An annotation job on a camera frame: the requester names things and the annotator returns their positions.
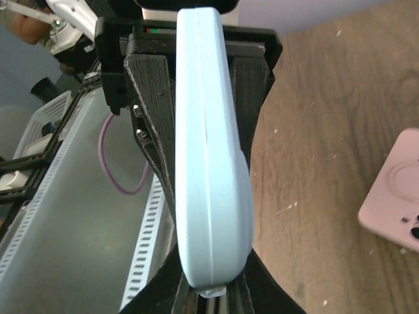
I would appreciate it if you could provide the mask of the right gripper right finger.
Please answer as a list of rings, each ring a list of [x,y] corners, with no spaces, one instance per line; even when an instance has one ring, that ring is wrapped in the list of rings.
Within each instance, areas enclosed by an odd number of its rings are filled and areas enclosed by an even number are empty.
[[[227,286],[227,313],[305,314],[274,280],[255,251],[243,271]]]

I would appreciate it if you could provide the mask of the phone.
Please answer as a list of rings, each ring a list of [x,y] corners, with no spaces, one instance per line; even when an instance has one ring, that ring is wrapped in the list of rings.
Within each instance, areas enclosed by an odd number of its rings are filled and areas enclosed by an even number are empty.
[[[219,13],[177,15],[175,224],[181,267],[202,294],[243,270],[253,241],[253,199],[240,146]]]

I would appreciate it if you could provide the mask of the pink phone case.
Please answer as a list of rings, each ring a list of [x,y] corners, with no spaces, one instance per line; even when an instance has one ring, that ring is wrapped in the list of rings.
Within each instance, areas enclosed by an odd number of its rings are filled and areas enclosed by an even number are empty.
[[[403,130],[380,169],[358,221],[370,232],[418,252],[418,129]]]

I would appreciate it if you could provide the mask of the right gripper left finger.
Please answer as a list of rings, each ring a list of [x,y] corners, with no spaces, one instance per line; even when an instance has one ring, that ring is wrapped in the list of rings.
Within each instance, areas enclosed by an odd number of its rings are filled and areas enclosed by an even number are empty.
[[[156,275],[120,313],[194,313],[194,296],[177,251],[169,253]]]

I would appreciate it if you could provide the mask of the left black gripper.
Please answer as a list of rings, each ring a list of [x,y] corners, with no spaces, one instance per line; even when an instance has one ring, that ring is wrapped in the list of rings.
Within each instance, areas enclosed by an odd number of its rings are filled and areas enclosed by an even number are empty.
[[[130,104],[127,87],[131,104],[139,106],[148,140],[137,142],[162,183],[169,209],[175,208],[175,29],[169,21],[101,17],[94,41],[110,111],[119,115]],[[240,146],[250,164],[268,76],[283,46],[271,29],[223,26],[223,33],[227,56],[235,57],[230,80]],[[253,55],[244,51],[246,44],[262,50],[264,58],[245,58]]]

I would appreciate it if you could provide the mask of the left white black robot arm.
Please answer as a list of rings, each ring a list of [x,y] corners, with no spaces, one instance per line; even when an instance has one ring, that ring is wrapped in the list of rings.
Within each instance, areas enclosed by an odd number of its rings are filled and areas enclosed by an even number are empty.
[[[111,1],[113,16],[98,17],[89,1],[50,1],[59,17],[96,46],[101,82],[113,114],[129,107],[136,142],[174,204],[176,15],[215,7],[227,51],[238,133],[250,158],[261,106],[283,47],[271,29],[236,25],[236,1]]]

